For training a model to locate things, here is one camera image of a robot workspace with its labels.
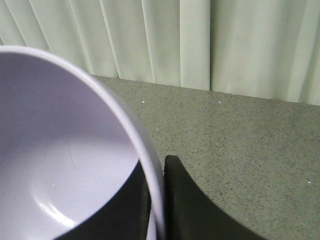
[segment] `curtain fold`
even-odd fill
[[[320,105],[319,0],[0,0],[0,44],[90,74]]]

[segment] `scratch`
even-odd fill
[[[70,155],[72,164],[73,164],[73,166],[74,166],[74,169],[77,170],[76,164],[75,164],[75,161],[74,161],[74,158],[72,157],[72,154],[71,154],[71,151],[70,151],[70,145],[69,145],[69,143],[68,143],[68,149],[69,149],[69,155]]]

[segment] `gray countertop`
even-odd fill
[[[320,239],[320,106],[99,77],[140,117],[162,165],[274,240]]]

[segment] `curtain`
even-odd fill
[[[213,90],[320,105],[320,1],[217,0]]]
[[[0,0],[0,44],[94,75],[320,105],[319,0]]]

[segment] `bowl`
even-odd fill
[[[164,239],[156,150],[108,87],[51,53],[0,46],[0,112],[2,240],[54,239],[77,228],[113,198],[138,161],[151,198],[148,238]]]

